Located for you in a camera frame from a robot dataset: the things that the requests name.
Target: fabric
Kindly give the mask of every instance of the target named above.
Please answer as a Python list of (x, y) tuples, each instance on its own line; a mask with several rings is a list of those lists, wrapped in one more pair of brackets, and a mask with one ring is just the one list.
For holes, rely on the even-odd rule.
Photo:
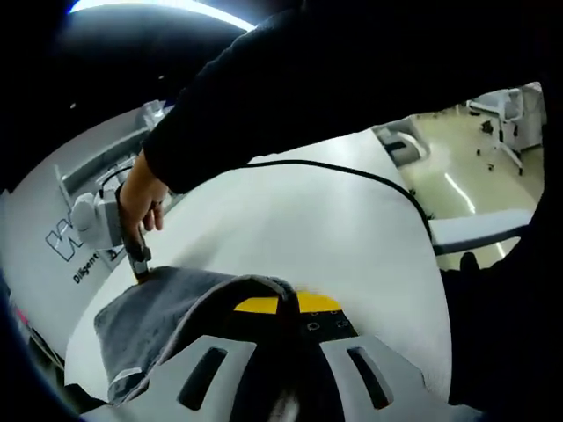
[[(208, 63), (149, 135), (144, 154), (159, 179), (185, 193), (255, 156), (541, 81), (539, 12), (548, 13), (483, 0), (306, 2)], [(484, 47), (475, 33), (487, 29), (493, 38), (510, 33), (510, 41)]]
[(150, 281), (128, 289), (94, 320), (110, 403), (136, 397), (153, 367), (202, 334), (213, 333), (245, 299), (278, 295), (287, 301), (294, 294), (287, 283), (273, 278), (172, 267), (153, 270)]
[[(226, 274), (158, 268), (151, 274), (151, 282), (131, 287), (98, 313), (94, 325), (111, 403), (120, 403), (146, 376), (195, 302), (212, 287), (232, 279)], [(122, 371), (136, 368), (139, 370), (129, 376), (116, 379)]]

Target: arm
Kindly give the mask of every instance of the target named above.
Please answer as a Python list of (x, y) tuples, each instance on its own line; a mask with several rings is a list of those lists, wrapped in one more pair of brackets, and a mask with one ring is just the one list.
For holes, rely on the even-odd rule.
[[(152, 172), (184, 193), (255, 156), (537, 80), (515, 8), (478, 1), (405, 13), (372, 3), (312, 4), (237, 39), (150, 135)], [(469, 25), (509, 42), (479, 42)]]

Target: black cable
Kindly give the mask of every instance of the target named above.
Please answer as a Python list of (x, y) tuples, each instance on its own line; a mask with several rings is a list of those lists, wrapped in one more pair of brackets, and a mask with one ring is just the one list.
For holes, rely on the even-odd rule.
[(395, 191), (403, 195), (405, 198), (407, 198), (411, 202), (411, 204), (414, 205), (416, 210), (419, 212), (420, 218), (422, 219), (422, 223), (424, 224), (424, 228), (426, 229), (428, 236), (430, 237), (430, 241), (432, 241), (432, 229), (430, 228), (430, 224), (428, 223), (426, 213), (424, 212), (424, 209), (422, 209), (422, 206), (414, 198), (414, 196), (412, 196), (407, 190), (405, 190), (403, 187), (397, 185), (395, 182), (387, 178), (382, 178), (381, 176), (367, 173), (366, 171), (360, 171), (356, 169), (350, 169), (348, 167), (342, 167), (340, 165), (320, 163), (318, 161), (311, 161), (311, 160), (277, 160), (277, 161), (269, 161), (267, 163), (247, 164), (247, 165), (243, 165), (240, 168), (244, 169), (244, 168), (255, 168), (255, 167), (268, 167), (270, 165), (284, 165), (284, 164), (301, 164), (301, 165), (310, 165), (313, 167), (323, 167), (325, 169), (342, 171), (343, 173), (354, 174), (355, 176), (360, 176), (362, 178), (375, 180), (376, 182), (389, 186), (391, 189), (394, 189)]
[(115, 176), (117, 176), (120, 173), (123, 173), (124, 171), (131, 170), (132, 168), (133, 168), (132, 165), (127, 165), (117, 171), (114, 171), (112, 174), (106, 177), (102, 182), (101, 186), (99, 187), (99, 197), (104, 198), (104, 186), (106, 185), (107, 182), (110, 181), (111, 178), (114, 178)]

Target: yellow label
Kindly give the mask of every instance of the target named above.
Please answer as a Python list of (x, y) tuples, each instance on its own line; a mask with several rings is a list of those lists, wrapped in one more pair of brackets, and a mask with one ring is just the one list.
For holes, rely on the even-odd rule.
[[(341, 310), (340, 305), (328, 296), (314, 295), (309, 292), (297, 292), (299, 310), (307, 312), (329, 312)], [(255, 314), (275, 314), (278, 307), (277, 297), (252, 297), (240, 303), (235, 310)]]

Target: white wall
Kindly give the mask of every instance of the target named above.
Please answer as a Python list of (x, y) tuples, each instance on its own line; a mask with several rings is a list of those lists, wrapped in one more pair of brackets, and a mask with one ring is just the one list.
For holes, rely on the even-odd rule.
[(542, 125), (546, 123), (544, 94), (532, 90), (523, 89), (524, 116), (520, 144), (523, 149), (537, 146), (542, 142)]
[[(136, 110), (124, 113), (67, 142), (0, 201), (0, 206), (4, 203), (0, 259), (6, 282), (15, 303), (61, 356), (78, 318), (110, 270), (102, 259), (93, 259), (89, 274), (79, 283), (73, 280), (94, 251), (80, 244), (76, 233), (63, 221), (69, 221), (69, 210), (59, 191), (54, 166), (59, 165), (62, 174), (73, 170), (106, 145), (136, 130), (136, 115)], [(68, 261), (46, 240), (49, 234), (51, 240), (56, 239), (57, 226), (62, 232), (60, 251)]]

